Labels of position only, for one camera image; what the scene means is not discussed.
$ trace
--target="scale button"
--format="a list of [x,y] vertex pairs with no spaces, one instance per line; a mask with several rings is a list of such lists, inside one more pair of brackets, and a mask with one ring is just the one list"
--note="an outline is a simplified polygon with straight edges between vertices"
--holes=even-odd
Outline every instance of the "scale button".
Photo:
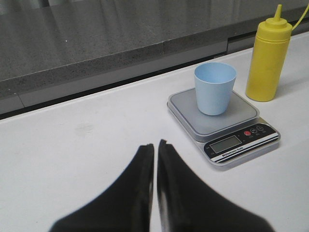
[[264,130],[264,128],[261,127],[261,126],[257,126],[256,128],[257,128],[258,131],[259,131],[259,130],[260,130],[260,131],[263,131],[263,130]]
[[248,130],[246,130],[246,131],[244,131],[244,134],[247,135],[247,136],[249,136],[249,135],[251,135],[251,132],[248,131]]
[[252,133],[257,133],[256,128],[251,128],[250,131],[251,131]]

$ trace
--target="lcd display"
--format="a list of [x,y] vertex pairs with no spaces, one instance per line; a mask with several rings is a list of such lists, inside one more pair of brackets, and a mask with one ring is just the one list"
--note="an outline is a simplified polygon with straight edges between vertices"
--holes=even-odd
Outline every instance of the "lcd display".
[[236,136],[233,135],[229,138],[226,138],[219,142],[211,144],[210,146],[214,150],[215,153],[219,153],[221,151],[229,149],[230,147],[236,146],[238,144],[241,144],[241,141]]

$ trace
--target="yellow squeeze bottle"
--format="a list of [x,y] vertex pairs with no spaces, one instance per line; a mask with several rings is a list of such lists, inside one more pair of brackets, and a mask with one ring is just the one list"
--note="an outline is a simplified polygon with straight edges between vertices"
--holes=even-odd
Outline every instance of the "yellow squeeze bottle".
[[251,60],[246,95],[266,102],[275,97],[281,70],[292,33],[292,25],[281,18],[279,4],[273,18],[258,26]]

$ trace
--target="gray granite countertop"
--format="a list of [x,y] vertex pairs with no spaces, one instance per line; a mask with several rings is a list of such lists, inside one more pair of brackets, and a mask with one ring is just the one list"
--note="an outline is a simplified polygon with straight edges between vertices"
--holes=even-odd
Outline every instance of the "gray granite countertop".
[[[282,17],[297,20],[307,3],[282,0]],[[277,4],[84,0],[0,15],[0,100],[253,32]]]

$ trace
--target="bottle cap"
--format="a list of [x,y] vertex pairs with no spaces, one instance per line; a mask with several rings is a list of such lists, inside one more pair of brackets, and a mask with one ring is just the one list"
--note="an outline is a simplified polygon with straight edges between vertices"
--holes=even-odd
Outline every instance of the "bottle cap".
[[256,36],[267,41],[286,41],[292,33],[292,25],[281,18],[282,5],[279,4],[273,18],[268,18],[258,26]]

